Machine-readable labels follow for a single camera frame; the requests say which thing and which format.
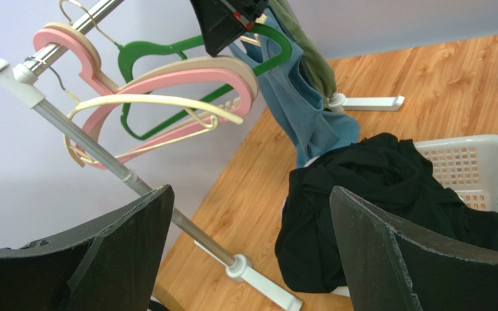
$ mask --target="olive green garment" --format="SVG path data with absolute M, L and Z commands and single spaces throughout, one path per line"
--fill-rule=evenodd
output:
M 287 27 L 293 36 L 295 43 L 303 49 L 303 59 L 307 63 L 309 74 L 313 79 L 316 90 L 324 98 L 330 98 L 337 92 L 335 83 L 335 73 L 326 59 L 320 54 L 318 49 L 309 40 L 299 23 L 291 16 L 287 10 L 288 6 L 285 0 L 270 0 L 268 5 L 274 10 L 274 13 L 280 18 L 281 22 Z

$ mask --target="metal hook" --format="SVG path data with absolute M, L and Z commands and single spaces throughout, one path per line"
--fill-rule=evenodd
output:
M 99 31 L 99 33 L 102 34 L 105 38 L 107 38 L 107 40 L 111 41 L 114 45 L 119 46 L 119 44 L 115 40 L 113 40 L 113 38 L 111 38 L 111 36 L 109 36 L 108 34 L 106 34 L 103 30 L 101 30 L 97 26 L 97 22 L 95 21 L 95 19 L 93 18 L 93 16 L 90 14 L 90 12 L 88 11 L 88 9 L 86 7 L 84 7 L 84 5 L 80 4 L 76 0 L 59 0 L 59 9 L 61 9 L 61 13 L 63 13 L 63 15 L 65 16 L 65 18 L 69 20 L 69 25 L 71 25 L 71 26 L 73 25 L 73 20 L 67 15 L 67 13 L 65 12 L 65 10 L 63 9 L 63 2 L 72 3 L 72 4 L 76 5 L 77 7 L 79 7 L 81 10 L 83 10 L 89 16 L 89 18 L 91 19 L 91 22 L 93 23 L 94 28 L 97 31 Z
M 63 80 L 61 80 L 61 76 L 57 73 L 57 71 L 55 71 L 55 69 L 53 69 L 50 65 L 48 65 L 43 60 L 39 60 L 34 56 L 26 57 L 25 61 L 27 61 L 27 60 L 34 60 L 35 62 L 42 63 L 43 65 L 45 65 L 57 77 L 57 81 L 59 81 L 59 86 L 61 87 L 63 92 L 65 92 L 65 94 L 69 95 L 69 97 L 71 97 L 77 104 L 80 104 L 80 99 L 78 99 L 78 97 L 76 97 L 68 89 L 65 88 L 65 85 L 63 85 Z

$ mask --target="pink hanger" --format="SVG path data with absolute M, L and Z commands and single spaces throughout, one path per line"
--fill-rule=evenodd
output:
M 194 69 L 188 71 L 179 71 L 176 73 L 170 73 L 166 75 L 161 75 L 153 78 L 148 78 L 146 80 L 138 81 L 133 84 L 127 85 L 124 89 L 119 89 L 117 85 L 112 82 L 104 73 L 101 72 L 101 61 L 99 55 L 94 55 L 86 48 L 85 45 L 81 44 L 68 34 L 65 34 L 59 30 L 55 29 L 41 29 L 34 35 L 34 48 L 38 51 L 42 47 L 46 46 L 48 43 L 56 43 L 63 45 L 71 50 L 82 64 L 82 69 L 79 76 L 90 85 L 98 94 L 100 95 L 111 95 L 111 94 L 145 94 L 163 87 L 177 86 L 180 84 L 188 84 L 195 82 L 224 82 L 231 85 L 234 90 L 236 90 L 240 96 L 240 103 L 237 107 L 234 107 L 230 112 L 244 117 L 251 109 L 252 103 L 254 101 L 252 90 L 247 82 L 241 78 L 237 73 L 227 69 Z M 109 113 L 116 108 L 118 105 L 107 105 L 98 107 L 84 123 L 82 129 L 88 133 L 92 138 L 98 139 L 101 127 L 105 118 Z M 227 120 L 220 118 L 220 123 L 227 122 Z M 179 138 L 191 133 L 198 132 L 203 127 L 197 122 L 191 122 L 184 124 L 179 128 L 162 134 L 151 141 L 142 144 L 140 147 L 133 149 L 140 150 L 142 148 L 147 148 L 160 144 L 175 138 Z M 145 152 L 140 154 L 130 155 L 128 157 L 122 158 L 121 162 L 127 162 L 137 156 L 140 156 Z M 97 168 L 105 169 L 101 164 L 92 165 Z

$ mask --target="green hanger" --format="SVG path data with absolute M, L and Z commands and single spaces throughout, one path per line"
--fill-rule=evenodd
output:
M 278 55 L 272 57 L 266 62 L 253 68 L 253 72 L 255 73 L 256 76 L 259 76 L 271 70 L 272 68 L 275 68 L 285 63 L 291 57 L 291 43 L 281 32 L 277 31 L 276 29 L 273 29 L 272 27 L 262 24 L 255 24 L 251 29 L 251 32 L 259 34 L 260 36 L 268 37 L 274 40 L 281 47 L 281 52 Z M 178 56 L 180 56 L 181 59 L 186 60 L 187 56 L 184 54 L 185 50 L 192 49 L 194 47 L 198 47 L 203 44 L 204 43 L 202 36 L 189 38 L 174 43 L 172 45 L 159 45 L 147 41 L 134 41 L 119 48 L 119 69 L 126 83 L 129 83 L 134 79 L 132 69 L 134 68 L 134 63 L 138 59 L 147 55 L 177 54 Z M 213 92 L 201 98 L 200 100 L 202 102 L 210 103 L 231 90 L 232 90 L 231 86 L 229 86 L 228 84 L 224 84 L 223 86 L 214 90 Z M 121 115 L 121 124 L 123 125 L 123 128 L 132 137 L 143 141 L 152 137 L 158 132 L 166 129 L 170 125 L 174 124 L 175 122 L 181 120 L 182 118 L 188 115 L 186 111 L 182 110 L 178 112 L 176 115 L 173 115 L 172 117 L 168 118 L 166 121 L 157 125 L 155 128 L 149 130 L 147 133 L 143 135 L 138 135 L 134 133 L 130 128 L 130 126 L 128 125 L 129 113 L 130 113 L 130 104 L 123 104 L 123 114 Z

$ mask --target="clothes rack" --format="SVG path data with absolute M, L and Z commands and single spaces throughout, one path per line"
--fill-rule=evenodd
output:
M 100 22 L 123 1 L 101 0 L 89 9 L 89 14 L 93 16 L 96 22 Z M 72 27 L 83 34 L 89 32 L 93 28 L 93 22 L 89 14 L 81 16 L 73 23 Z M 114 158 L 111 153 L 82 131 L 73 121 L 69 120 L 45 98 L 45 95 L 40 90 L 34 87 L 38 77 L 66 51 L 65 47 L 49 44 L 33 56 L 38 61 L 29 59 L 15 67 L 11 67 L 8 61 L 0 59 L 0 85 L 63 134 L 70 137 L 77 145 L 100 161 L 110 172 L 140 196 L 150 192 L 152 187 Z M 302 302 L 299 299 L 254 270 L 249 258 L 243 254 L 232 255 L 176 208 L 172 213 L 172 222 L 193 238 L 196 245 L 225 265 L 226 273 L 235 281 L 249 283 L 284 310 L 299 310 L 301 308 Z

